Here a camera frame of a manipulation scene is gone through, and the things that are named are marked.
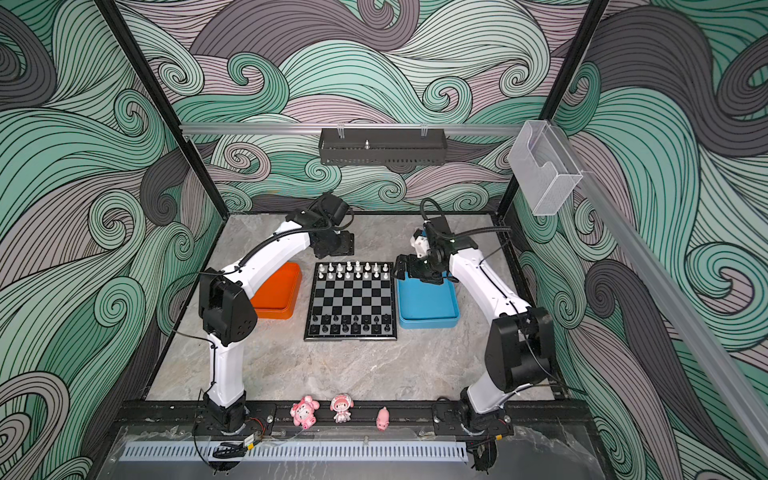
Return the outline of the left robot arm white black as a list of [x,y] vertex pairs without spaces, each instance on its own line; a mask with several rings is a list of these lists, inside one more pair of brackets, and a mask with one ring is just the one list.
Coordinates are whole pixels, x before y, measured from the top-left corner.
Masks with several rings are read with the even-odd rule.
[[198,312],[210,350],[210,386],[202,394],[207,413],[226,432],[246,421],[244,342],[258,323],[252,298],[295,255],[310,248],[318,259],[344,255],[353,235],[343,220],[351,207],[330,192],[285,220],[239,260],[201,273]]

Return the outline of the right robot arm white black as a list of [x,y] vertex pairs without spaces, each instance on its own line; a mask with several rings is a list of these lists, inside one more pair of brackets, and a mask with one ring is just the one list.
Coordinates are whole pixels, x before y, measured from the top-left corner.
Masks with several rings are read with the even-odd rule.
[[441,263],[427,255],[400,255],[394,276],[433,284],[450,276],[464,287],[488,321],[485,371],[465,392],[473,414],[494,412],[513,395],[548,378],[554,357],[551,316],[507,286],[479,249],[458,250]]

